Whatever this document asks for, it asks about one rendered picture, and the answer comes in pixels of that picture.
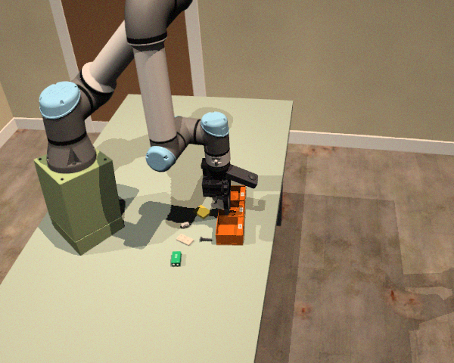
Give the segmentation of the cream domino tile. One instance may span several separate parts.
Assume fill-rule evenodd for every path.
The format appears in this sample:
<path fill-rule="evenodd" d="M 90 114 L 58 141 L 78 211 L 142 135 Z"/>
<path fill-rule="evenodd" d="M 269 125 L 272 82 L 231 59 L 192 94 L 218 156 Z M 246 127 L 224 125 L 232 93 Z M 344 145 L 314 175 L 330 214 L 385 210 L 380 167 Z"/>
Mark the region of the cream domino tile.
<path fill-rule="evenodd" d="M 176 238 L 177 241 L 183 243 L 183 244 L 186 244 L 188 246 L 191 245 L 191 243 L 194 241 L 193 239 L 189 238 L 189 237 L 186 237 L 185 235 L 183 234 L 180 234 L 177 238 Z"/>

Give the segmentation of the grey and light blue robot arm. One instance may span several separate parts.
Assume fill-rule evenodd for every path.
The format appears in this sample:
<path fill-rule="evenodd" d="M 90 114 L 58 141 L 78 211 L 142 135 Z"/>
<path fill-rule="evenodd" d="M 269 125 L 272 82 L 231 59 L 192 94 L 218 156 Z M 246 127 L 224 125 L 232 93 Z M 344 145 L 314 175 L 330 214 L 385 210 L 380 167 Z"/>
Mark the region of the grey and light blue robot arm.
<path fill-rule="evenodd" d="M 85 64 L 71 82 L 43 90 L 39 109 L 51 171 L 80 172 L 96 161 L 85 119 L 110 100 L 117 78 L 134 57 L 151 145 L 147 164 L 165 172 L 189 144 L 204 146 L 209 166 L 219 168 L 230 162 L 229 126 L 223 113 L 206 113 L 202 119 L 174 117 L 164 47 L 166 28 L 192 1 L 126 0 L 124 21 L 95 60 Z"/>

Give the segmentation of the orange rack of bins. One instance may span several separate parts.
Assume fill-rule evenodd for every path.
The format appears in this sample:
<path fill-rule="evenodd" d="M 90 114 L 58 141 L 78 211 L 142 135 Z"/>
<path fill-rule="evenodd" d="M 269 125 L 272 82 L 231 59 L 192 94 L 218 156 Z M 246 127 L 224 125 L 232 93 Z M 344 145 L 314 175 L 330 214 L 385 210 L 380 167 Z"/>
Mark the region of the orange rack of bins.
<path fill-rule="evenodd" d="M 219 209 L 216 245 L 243 245 L 245 197 L 245 185 L 231 185 L 231 209 L 228 216 Z"/>

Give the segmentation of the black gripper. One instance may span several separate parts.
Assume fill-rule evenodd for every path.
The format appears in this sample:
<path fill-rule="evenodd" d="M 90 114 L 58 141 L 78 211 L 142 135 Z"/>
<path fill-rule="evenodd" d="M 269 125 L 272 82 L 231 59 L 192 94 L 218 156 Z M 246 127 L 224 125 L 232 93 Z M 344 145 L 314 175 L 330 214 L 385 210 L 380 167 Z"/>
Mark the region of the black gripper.
<path fill-rule="evenodd" d="M 223 209 L 225 211 L 225 216 L 228 216 L 231 209 L 231 180 L 222 177 L 221 174 L 229 167 L 230 162 L 223 167 L 215 168 L 209 166 L 206 163 L 205 158 L 202 158 L 203 196 L 212 197 L 214 202 L 211 203 L 211 206 L 213 208 Z"/>

